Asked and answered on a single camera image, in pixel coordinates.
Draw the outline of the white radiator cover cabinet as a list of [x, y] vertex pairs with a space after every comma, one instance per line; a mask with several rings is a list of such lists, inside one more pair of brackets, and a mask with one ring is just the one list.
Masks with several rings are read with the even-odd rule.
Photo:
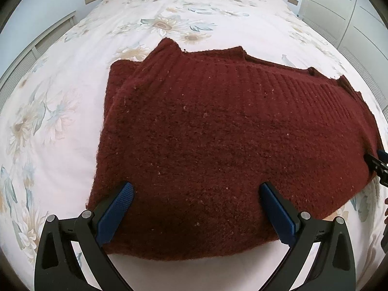
[[10, 64], [1, 76], [1, 108], [21, 78], [60, 37], [76, 24], [76, 12], [71, 12], [38, 35]]

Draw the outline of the white floral bed cover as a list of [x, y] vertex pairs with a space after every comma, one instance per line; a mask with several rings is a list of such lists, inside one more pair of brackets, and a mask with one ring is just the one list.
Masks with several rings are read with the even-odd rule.
[[[141, 62], [163, 39], [188, 53], [241, 47], [260, 60], [345, 77], [372, 112], [387, 152], [387, 110], [353, 65], [302, 20], [298, 1], [11, 0], [1, 11], [1, 76], [61, 18], [75, 11], [76, 24], [21, 78], [1, 108], [1, 288], [35, 290], [47, 217], [76, 218], [100, 203], [88, 208], [111, 65]], [[368, 1], [387, 27], [384, 0]], [[369, 184], [320, 220], [344, 218], [355, 290], [386, 290], [387, 187], [368, 169]], [[262, 290], [288, 250], [276, 234], [229, 256], [161, 261], [104, 251], [131, 290]]]

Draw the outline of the white wardrobe with panel doors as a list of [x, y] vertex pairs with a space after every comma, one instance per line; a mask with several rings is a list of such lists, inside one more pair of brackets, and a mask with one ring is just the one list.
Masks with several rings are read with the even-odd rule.
[[299, 16], [358, 71], [387, 110], [387, 27], [368, 0], [302, 0]]

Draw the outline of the right beige wall socket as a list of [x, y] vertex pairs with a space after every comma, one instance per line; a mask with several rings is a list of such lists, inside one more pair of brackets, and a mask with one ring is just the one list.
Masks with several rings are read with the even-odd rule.
[[299, 1], [298, 0], [287, 0], [288, 3], [292, 5], [298, 5]]

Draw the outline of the dark red knitted sweater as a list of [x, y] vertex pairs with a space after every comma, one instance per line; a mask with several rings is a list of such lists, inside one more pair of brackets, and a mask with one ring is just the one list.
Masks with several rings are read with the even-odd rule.
[[229, 256], [276, 238], [261, 183], [323, 219], [369, 184], [364, 155], [382, 148], [345, 77], [166, 38], [141, 62], [111, 65], [88, 208], [127, 181], [135, 198], [106, 252]]

